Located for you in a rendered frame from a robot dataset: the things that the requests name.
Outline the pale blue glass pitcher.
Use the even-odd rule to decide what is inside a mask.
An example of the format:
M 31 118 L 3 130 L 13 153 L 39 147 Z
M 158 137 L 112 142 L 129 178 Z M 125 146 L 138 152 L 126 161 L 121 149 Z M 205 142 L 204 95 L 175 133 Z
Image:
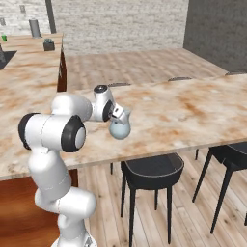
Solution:
M 124 111 L 128 114 L 127 124 L 115 123 L 111 117 L 111 123 L 108 127 L 110 134 L 117 140 L 122 140 L 126 138 L 130 134 L 130 130 L 131 130 L 130 121 L 129 121 L 129 116 L 131 111 L 128 109 L 124 109 Z

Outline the dark pot with plant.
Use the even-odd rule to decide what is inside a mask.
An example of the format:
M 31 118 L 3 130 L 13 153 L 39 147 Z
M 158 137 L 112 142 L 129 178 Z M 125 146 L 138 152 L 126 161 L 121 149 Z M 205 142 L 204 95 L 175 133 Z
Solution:
M 55 44 L 52 39 L 44 39 L 43 40 L 43 49 L 45 51 L 53 51 L 55 49 Z

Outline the dark sink basin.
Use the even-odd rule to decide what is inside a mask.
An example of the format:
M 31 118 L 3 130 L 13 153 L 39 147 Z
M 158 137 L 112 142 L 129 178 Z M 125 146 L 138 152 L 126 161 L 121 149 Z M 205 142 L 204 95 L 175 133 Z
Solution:
M 0 69 L 3 69 L 15 55 L 15 51 L 4 51 L 0 44 Z

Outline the dark grey vertical post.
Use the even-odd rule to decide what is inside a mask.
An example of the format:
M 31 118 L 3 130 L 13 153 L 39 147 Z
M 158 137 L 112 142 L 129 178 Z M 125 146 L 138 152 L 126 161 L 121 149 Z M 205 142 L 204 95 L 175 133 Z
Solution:
M 48 16 L 51 34 L 55 34 L 57 31 L 56 31 L 55 18 L 54 18 L 51 0 L 45 0 L 45 6 L 47 10 L 47 16 Z

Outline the brown wooden counter cabinet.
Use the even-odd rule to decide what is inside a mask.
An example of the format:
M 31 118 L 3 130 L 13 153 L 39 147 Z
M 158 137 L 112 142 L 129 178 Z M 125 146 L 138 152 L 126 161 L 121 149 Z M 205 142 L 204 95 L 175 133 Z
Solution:
M 67 67 L 66 67 L 64 50 L 61 50 L 57 91 L 65 92 L 66 90 L 67 90 Z

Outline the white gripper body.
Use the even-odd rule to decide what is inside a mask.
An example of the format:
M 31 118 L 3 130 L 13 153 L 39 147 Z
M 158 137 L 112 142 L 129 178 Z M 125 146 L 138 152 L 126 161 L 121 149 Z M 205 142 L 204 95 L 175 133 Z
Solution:
M 128 114 L 125 111 L 122 111 L 120 113 L 114 112 L 112 115 L 112 120 L 116 124 L 127 124 L 128 122 Z

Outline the brown wooden island cabinet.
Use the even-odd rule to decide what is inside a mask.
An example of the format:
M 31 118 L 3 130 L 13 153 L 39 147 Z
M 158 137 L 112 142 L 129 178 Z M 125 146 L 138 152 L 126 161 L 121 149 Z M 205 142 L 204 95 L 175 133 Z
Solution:
M 35 205 L 30 177 L 0 181 L 0 247 L 50 247 L 58 238 L 57 215 Z

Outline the grey cylinder canister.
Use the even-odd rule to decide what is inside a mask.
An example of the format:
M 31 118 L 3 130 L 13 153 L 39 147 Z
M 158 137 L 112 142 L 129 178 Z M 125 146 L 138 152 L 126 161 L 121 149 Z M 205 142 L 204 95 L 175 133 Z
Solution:
M 33 38 L 40 38 L 41 37 L 41 31 L 39 23 L 36 19 L 30 19 L 29 20 L 30 30 Z

